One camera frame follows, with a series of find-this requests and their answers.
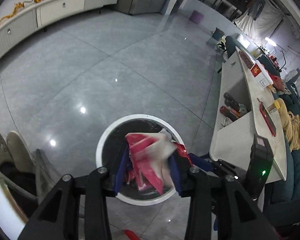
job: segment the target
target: plastic bag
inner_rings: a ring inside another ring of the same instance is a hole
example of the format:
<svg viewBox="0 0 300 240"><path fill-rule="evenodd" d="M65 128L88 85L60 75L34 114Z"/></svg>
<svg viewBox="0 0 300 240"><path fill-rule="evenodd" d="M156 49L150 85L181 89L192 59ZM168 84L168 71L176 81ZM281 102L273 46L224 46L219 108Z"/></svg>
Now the plastic bag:
<svg viewBox="0 0 300 240"><path fill-rule="evenodd" d="M163 194L163 186L173 186L167 158L176 150L163 133L128 133L130 159L138 190L154 187Z"/></svg>

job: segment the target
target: smartphone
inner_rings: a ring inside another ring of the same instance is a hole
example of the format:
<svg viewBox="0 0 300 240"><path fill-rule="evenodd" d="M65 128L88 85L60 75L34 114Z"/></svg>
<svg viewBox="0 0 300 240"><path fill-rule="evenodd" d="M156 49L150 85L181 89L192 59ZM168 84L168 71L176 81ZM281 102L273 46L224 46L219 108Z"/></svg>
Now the smartphone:
<svg viewBox="0 0 300 240"><path fill-rule="evenodd" d="M276 127L275 127L268 111L266 110L263 102L260 102L260 108L259 109L260 109L260 112L261 112L263 118L265 119L272 135L275 137L277 135L277 129L276 129Z"/></svg>

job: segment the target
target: metal screw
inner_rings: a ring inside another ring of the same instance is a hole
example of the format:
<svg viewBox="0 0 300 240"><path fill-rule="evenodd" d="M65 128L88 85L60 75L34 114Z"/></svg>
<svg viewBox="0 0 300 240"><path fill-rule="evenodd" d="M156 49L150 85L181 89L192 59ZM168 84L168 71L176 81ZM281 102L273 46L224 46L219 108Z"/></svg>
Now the metal screw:
<svg viewBox="0 0 300 240"><path fill-rule="evenodd" d="M64 176L62 177L62 180L65 181L65 182L71 180L71 175L69 175L69 174L64 175Z"/></svg>
<svg viewBox="0 0 300 240"><path fill-rule="evenodd" d="M198 173L199 172L199 168L198 167L191 167L190 168L190 172L191 173Z"/></svg>
<svg viewBox="0 0 300 240"><path fill-rule="evenodd" d="M229 182L232 182L232 181L234 181L234 176L226 175L226 180L229 181Z"/></svg>
<svg viewBox="0 0 300 240"><path fill-rule="evenodd" d="M103 173L105 173L105 172L107 172L107 168L106 167L100 167L99 169L98 169L98 172L99 173L101 173L101 174L103 174Z"/></svg>

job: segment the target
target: trash can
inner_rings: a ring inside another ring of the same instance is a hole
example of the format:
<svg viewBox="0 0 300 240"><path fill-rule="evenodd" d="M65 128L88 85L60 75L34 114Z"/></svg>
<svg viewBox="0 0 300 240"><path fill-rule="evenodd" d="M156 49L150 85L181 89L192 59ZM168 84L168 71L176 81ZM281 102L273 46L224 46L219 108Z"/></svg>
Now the trash can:
<svg viewBox="0 0 300 240"><path fill-rule="evenodd" d="M216 41L220 41L224 35L225 35L225 33L222 30L216 28L216 30L214 31L214 33L212 35L212 38L214 38Z"/></svg>
<svg viewBox="0 0 300 240"><path fill-rule="evenodd" d="M147 114L133 114L122 117L112 123L102 134L96 151L97 167L106 166L111 170L117 160L118 153L127 147L126 134L130 132L160 132L165 128L176 142L183 144L177 131L167 122ZM164 188L160 195L154 188L146 192L139 192L137 185L131 182L129 185L122 182L117 198L132 205L149 206L161 203L170 198L175 188Z"/></svg>
<svg viewBox="0 0 300 240"><path fill-rule="evenodd" d="M203 14L194 10L189 18L190 21L194 22L195 24L199 24L203 19Z"/></svg>

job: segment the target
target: hanging clothes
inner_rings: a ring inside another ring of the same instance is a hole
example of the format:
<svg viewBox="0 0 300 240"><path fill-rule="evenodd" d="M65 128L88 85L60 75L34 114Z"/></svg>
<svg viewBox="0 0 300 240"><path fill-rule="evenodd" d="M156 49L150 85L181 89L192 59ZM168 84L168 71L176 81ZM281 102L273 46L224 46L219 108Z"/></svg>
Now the hanging clothes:
<svg viewBox="0 0 300 240"><path fill-rule="evenodd" d="M262 12L255 21L252 15L248 15L248 10L246 10L245 13L234 20L234 22L237 27L247 34L258 46L261 46L266 44L267 41L265 38L271 36L282 18L282 12L266 0Z"/></svg>
<svg viewBox="0 0 300 240"><path fill-rule="evenodd" d="M264 6L266 4L266 0L256 0L251 7L248 9L248 15L253 18L253 20L258 19L260 16Z"/></svg>

